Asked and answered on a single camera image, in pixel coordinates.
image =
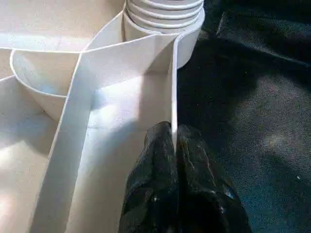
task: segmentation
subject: dark cloth background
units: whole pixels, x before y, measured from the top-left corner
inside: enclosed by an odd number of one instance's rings
[[[178,122],[202,131],[254,233],[311,232],[311,1],[210,0],[178,71]]]

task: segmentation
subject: stack of plastic cups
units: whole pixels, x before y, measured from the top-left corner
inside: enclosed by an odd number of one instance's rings
[[[127,0],[127,12],[142,28],[179,33],[198,20],[203,4],[204,0]]]

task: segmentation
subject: white plastic cup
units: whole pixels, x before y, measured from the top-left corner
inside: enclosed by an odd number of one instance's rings
[[[143,19],[137,15],[135,15],[131,11],[127,11],[129,14],[129,17],[139,26],[146,28],[151,31],[157,31],[161,33],[179,33],[184,31],[187,27],[191,26],[196,22],[198,19],[198,16],[187,22],[187,23],[181,23],[181,24],[162,24],[162,23],[155,23],[148,21],[146,19]]]
[[[148,5],[151,8],[163,10],[184,10],[194,8],[204,0],[132,0],[137,5]]]
[[[127,41],[153,35],[153,34],[161,34],[160,32],[148,30],[135,24],[131,20],[131,18],[127,15],[126,11],[124,11],[123,13],[123,18],[124,18],[125,39]],[[176,40],[179,41],[178,51],[177,51],[178,53],[177,68],[183,67],[191,58],[195,43],[198,39],[198,35],[200,33],[201,27],[204,22],[204,19],[205,19],[205,12],[204,12],[204,9],[202,9],[199,14],[198,20],[193,25],[189,26],[186,30],[184,30],[182,33],[162,34],[162,36],[174,35],[177,37]]]
[[[178,15],[186,15],[193,14],[193,12],[200,11],[203,8],[204,2],[202,1],[199,4],[186,5],[186,6],[167,6],[161,5],[153,6],[150,5],[147,1],[141,0],[127,0],[127,4],[135,4],[140,9],[143,9],[146,12],[154,13],[154,14],[162,14],[169,16],[178,16]]]
[[[10,65],[16,79],[55,121],[59,121],[78,53],[18,51]]]
[[[164,14],[158,14],[158,13],[147,11],[135,5],[131,1],[127,2],[127,9],[140,18],[146,19],[154,23],[162,23],[162,24],[187,23],[197,18],[201,10],[200,8],[198,8],[197,10],[191,13],[188,13],[188,14],[179,14],[179,15],[166,14],[164,15]]]

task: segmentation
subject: white plastic tray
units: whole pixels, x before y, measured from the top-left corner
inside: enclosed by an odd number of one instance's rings
[[[161,34],[135,25],[124,7],[1,8],[0,232],[117,232],[147,129],[170,121],[175,141],[176,71],[204,11],[186,31]]]

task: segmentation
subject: cup rim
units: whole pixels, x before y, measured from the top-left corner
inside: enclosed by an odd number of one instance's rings
[[[143,9],[139,6],[137,6],[134,2],[132,1],[128,1],[128,4],[127,4],[127,9],[129,9],[130,11],[133,12],[132,8],[134,8],[135,10],[139,11],[140,13],[146,15],[146,16],[149,16],[149,17],[153,17],[153,18],[156,18],[156,19],[166,19],[166,20],[179,20],[179,19],[186,19],[186,18],[190,18],[192,16],[195,16],[197,14],[200,13],[200,11],[202,10],[203,8],[203,3],[202,5],[196,9],[195,11],[191,12],[191,13],[187,13],[187,14],[182,14],[182,15],[163,15],[163,14],[158,14],[158,13],[154,13],[154,12],[150,12],[146,9]]]
[[[156,8],[159,10],[168,10],[168,11],[188,10],[188,9],[194,8],[204,3],[204,0],[198,0],[197,2],[184,4],[184,5],[167,5],[167,4],[157,3],[157,2],[148,1],[148,0],[139,0],[139,1],[151,8]]]
[[[194,19],[189,20],[188,22],[185,22],[185,23],[180,23],[180,24],[164,24],[164,23],[154,23],[154,22],[151,22],[149,20],[143,19],[143,18],[135,15],[129,9],[127,9],[127,12],[128,12],[130,17],[133,17],[137,21],[145,23],[149,27],[152,27],[152,28],[155,28],[155,29],[156,28],[160,28],[160,29],[182,29],[182,28],[185,28],[185,27],[190,26],[191,24],[195,23],[198,20],[198,18],[199,18],[199,14],[198,14]]]

